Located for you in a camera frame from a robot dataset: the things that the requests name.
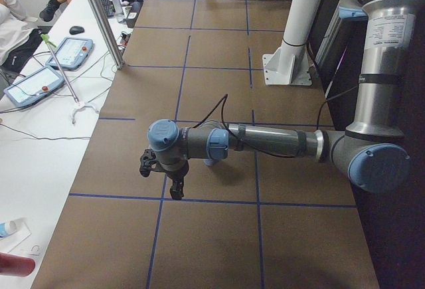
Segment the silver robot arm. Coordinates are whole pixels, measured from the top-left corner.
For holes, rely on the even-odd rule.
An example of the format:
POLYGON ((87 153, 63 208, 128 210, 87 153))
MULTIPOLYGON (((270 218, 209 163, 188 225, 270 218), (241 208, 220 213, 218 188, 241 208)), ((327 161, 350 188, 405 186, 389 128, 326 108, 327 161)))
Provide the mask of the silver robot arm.
POLYGON ((410 157, 399 146, 397 126, 402 74, 424 0, 340 0, 342 18, 366 18, 355 117, 343 131, 304 132, 226 124, 205 118, 192 128, 158 120, 147 132, 149 147, 139 171, 147 177, 162 172, 171 179, 170 194, 182 199, 190 159, 212 165, 228 151, 254 150, 274 157, 311 156, 330 161, 361 189, 380 193, 394 189, 408 177, 410 157))

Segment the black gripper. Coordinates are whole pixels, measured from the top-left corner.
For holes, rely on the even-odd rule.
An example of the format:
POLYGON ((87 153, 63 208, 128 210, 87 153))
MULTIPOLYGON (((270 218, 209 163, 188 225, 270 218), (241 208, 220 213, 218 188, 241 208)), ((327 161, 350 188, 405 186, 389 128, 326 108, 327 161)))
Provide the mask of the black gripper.
POLYGON ((189 172, 189 162, 186 159, 182 159, 177 163, 160 163, 160 165, 168 178, 172 180, 172 185, 169 189, 171 198, 173 200, 181 200, 184 197, 184 178, 189 172))

